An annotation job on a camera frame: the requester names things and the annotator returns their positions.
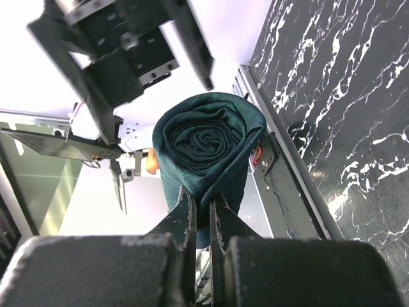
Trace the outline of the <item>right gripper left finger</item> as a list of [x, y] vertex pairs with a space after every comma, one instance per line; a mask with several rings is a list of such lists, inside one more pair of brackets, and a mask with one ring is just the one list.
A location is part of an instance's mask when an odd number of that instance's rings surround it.
[[1, 280], [2, 306], [193, 306], [196, 203], [176, 205], [145, 235], [33, 237]]

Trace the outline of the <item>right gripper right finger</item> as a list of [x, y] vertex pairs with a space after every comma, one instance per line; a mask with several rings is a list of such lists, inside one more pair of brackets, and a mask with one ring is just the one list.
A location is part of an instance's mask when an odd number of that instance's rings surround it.
[[265, 239], [219, 193], [210, 204], [213, 306], [402, 306], [369, 244]]

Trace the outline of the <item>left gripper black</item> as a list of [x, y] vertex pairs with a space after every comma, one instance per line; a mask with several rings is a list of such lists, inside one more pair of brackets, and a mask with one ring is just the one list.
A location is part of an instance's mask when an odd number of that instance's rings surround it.
[[[55, 1], [55, 18], [27, 25], [86, 103], [102, 140], [116, 143], [113, 108], [140, 97], [179, 64], [161, 30], [174, 21], [194, 72], [213, 90], [213, 56], [187, 1]], [[71, 53], [89, 57], [81, 68]]]

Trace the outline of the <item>dark green tie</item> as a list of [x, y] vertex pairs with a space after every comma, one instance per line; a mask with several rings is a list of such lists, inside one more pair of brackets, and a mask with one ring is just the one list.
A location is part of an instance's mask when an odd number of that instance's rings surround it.
[[204, 93], [170, 110], [153, 129], [152, 142], [169, 209], [184, 186], [197, 205], [199, 249], [210, 245], [210, 202], [222, 192], [237, 213], [249, 156], [266, 131], [263, 113], [242, 97]]

